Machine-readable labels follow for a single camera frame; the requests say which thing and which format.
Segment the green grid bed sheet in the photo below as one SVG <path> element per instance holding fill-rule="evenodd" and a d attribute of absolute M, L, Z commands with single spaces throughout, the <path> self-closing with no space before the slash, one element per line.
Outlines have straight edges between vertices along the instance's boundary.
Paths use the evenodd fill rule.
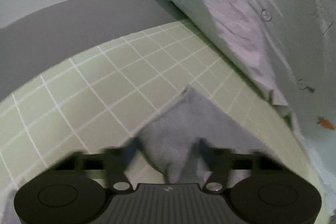
<path fill-rule="evenodd" d="M 191 85 L 278 156 L 237 153 L 227 188 L 168 184 L 138 151 L 106 184 L 121 147 Z M 294 133 L 190 21 L 95 46 L 1 103 L 1 223 L 325 223 L 321 185 Z"/>

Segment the light blue carrot quilt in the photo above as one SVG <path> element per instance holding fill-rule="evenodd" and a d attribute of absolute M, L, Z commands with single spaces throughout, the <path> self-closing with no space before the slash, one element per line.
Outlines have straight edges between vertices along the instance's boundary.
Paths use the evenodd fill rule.
<path fill-rule="evenodd" d="M 170 0 L 289 117 L 335 212 L 335 0 Z"/>

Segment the grey sweatpants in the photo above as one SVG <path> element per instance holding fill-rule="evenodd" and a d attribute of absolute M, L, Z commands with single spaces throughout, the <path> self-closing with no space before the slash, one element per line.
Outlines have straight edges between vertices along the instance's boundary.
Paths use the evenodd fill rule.
<path fill-rule="evenodd" d="M 168 184 L 204 185 L 211 172 L 202 159 L 199 143 L 237 153 L 260 151 L 278 159 L 261 140 L 244 129 L 191 85 L 126 143 L 126 162 L 141 151 Z"/>

